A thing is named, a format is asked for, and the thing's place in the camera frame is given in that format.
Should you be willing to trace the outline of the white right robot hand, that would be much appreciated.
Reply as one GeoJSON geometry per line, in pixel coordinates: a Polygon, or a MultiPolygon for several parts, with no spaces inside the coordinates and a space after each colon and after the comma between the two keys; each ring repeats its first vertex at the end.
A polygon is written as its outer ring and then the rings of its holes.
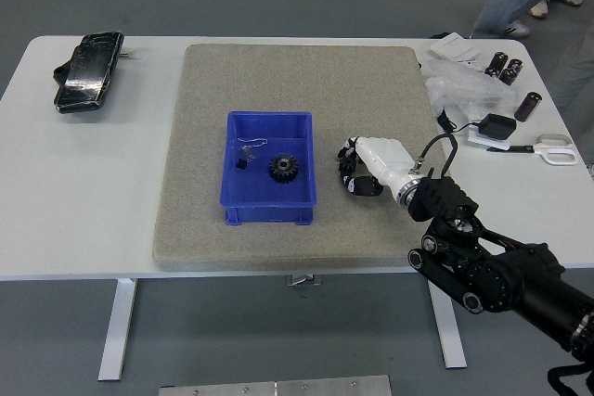
{"type": "Polygon", "coordinates": [[[394,200],[405,205],[420,183],[412,173],[415,161],[396,139],[349,138],[338,154],[343,185],[352,195],[377,197],[388,187],[394,200]]]}

